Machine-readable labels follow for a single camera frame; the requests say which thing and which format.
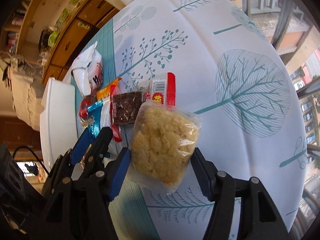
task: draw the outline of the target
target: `barcode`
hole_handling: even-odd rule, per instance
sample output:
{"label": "barcode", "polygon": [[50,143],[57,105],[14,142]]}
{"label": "barcode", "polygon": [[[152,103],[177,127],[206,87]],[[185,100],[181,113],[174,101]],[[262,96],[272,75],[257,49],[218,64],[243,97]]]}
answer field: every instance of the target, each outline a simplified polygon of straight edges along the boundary
{"label": "barcode", "polygon": [[153,82],[152,84],[153,93],[162,93],[165,94],[165,81],[162,82]]}

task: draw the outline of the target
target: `red package edge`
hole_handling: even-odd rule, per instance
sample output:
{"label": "red package edge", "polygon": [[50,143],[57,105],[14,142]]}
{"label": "red package edge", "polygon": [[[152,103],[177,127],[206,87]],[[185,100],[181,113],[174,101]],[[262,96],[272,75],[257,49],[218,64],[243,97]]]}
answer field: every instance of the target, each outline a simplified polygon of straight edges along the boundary
{"label": "red package edge", "polygon": [[176,77],[173,73],[167,73],[167,106],[176,105]]}
{"label": "red package edge", "polygon": [[[114,90],[116,89],[116,85],[111,85],[110,87],[110,96],[111,96],[111,102],[110,102],[110,115],[111,115],[111,122],[112,122],[112,115],[113,115],[113,102],[112,102],[112,95],[114,93]],[[112,133],[113,133],[113,138],[115,139],[116,142],[122,142],[122,138],[120,135],[120,128],[118,125],[111,125]]]}

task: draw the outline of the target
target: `packaged bread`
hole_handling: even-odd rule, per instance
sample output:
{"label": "packaged bread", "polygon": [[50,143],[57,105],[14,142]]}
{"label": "packaged bread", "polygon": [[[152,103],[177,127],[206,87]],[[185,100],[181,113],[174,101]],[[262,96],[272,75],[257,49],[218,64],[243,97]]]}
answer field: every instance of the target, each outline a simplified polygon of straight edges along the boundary
{"label": "packaged bread", "polygon": [[131,179],[151,190],[174,192],[183,179],[200,128],[201,119],[195,114],[154,101],[143,103],[133,129]]}

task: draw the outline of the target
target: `striped teal border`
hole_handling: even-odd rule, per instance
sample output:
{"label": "striped teal border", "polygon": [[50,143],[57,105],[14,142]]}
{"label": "striped teal border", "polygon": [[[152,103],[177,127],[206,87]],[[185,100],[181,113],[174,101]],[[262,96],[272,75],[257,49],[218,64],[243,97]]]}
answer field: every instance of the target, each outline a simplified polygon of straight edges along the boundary
{"label": "striped teal border", "polygon": [[[113,19],[97,32],[83,51],[96,41],[98,42],[96,49],[102,56],[103,81],[101,88],[104,88],[116,78]],[[71,84],[76,87],[77,113],[82,96],[73,77]],[[160,240],[140,187],[129,179],[124,180],[119,196],[109,205],[109,211],[119,239]]]}

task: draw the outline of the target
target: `black cable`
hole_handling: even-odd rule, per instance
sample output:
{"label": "black cable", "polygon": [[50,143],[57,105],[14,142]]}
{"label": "black cable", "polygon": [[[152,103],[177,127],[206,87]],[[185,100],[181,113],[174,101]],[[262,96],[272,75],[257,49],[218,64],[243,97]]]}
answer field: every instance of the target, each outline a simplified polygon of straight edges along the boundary
{"label": "black cable", "polygon": [[28,146],[21,145],[21,146],[17,147],[17,148],[14,150],[13,154],[12,154],[13,159],[14,159],[17,151],[20,150],[20,149],[28,149],[28,150],[33,154],[33,156],[37,159],[37,161],[40,163],[40,165],[41,165],[42,168],[45,170],[45,172],[49,175],[48,170],[47,170],[46,167],[42,164],[42,162],[41,162],[41,160],[39,159],[39,157],[38,157],[38,156],[35,154],[35,152],[34,152],[32,149],[30,149]]}

